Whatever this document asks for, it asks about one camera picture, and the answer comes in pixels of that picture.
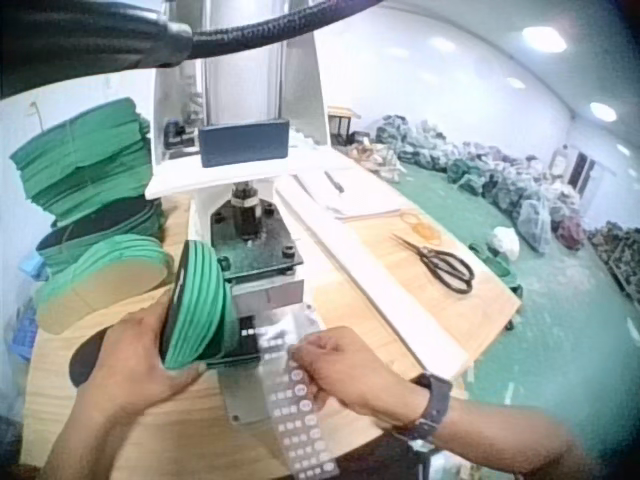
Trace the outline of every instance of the white bag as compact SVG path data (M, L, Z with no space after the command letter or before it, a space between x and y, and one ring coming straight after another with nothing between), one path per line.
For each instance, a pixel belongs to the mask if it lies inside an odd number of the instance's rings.
M520 255L520 240L513 228L496 227L489 236L489 245L515 262Z

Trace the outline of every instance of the stack of green insoles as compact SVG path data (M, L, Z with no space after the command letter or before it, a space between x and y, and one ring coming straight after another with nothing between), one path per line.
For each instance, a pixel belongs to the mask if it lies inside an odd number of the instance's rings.
M93 245L122 234L162 237L165 215L159 200L144 196L111 202L70 225L47 234L36 247L50 275L77 262Z
M156 239L107 238L36 291L38 325L62 333L94 311L151 290L171 271L172 258Z
M185 242L161 340L165 367L179 369L196 360L224 366L222 359L236 349L238 338L238 319L215 251L202 242Z
M29 140L11 159L31 201L67 225L144 192L151 179L149 124L130 98L87 110Z

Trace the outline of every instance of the black hose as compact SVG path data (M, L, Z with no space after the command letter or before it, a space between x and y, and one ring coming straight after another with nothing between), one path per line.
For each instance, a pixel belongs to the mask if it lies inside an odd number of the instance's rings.
M251 25L195 32L188 58L219 57L272 45L344 20L382 1L327 0Z

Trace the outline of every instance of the pile of bags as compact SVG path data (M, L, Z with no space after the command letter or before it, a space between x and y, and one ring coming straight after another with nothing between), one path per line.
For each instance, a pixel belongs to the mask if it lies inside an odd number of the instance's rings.
M401 162L442 173L460 156L458 147L447 142L436 126L424 120L414 129L400 115L382 118L382 125L376 129L376 143L391 147Z
M640 228L615 222L588 232L587 238L610 272L622 280L630 296L640 300Z
M401 162L446 173L449 183L493 203L537 252L549 250L552 234L571 250L584 245L579 195L554 180L534 155L514 158L480 143L457 146L427 121L412 128L399 115L383 117L376 142L388 145Z

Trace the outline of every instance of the scissors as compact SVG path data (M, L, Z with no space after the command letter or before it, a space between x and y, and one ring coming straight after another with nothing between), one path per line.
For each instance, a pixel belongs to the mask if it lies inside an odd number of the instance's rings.
M427 270L449 290L467 295L473 290L473 280L476 274L473 269L459 256L429 247L419 247L415 243L393 234L396 240L413 250Z

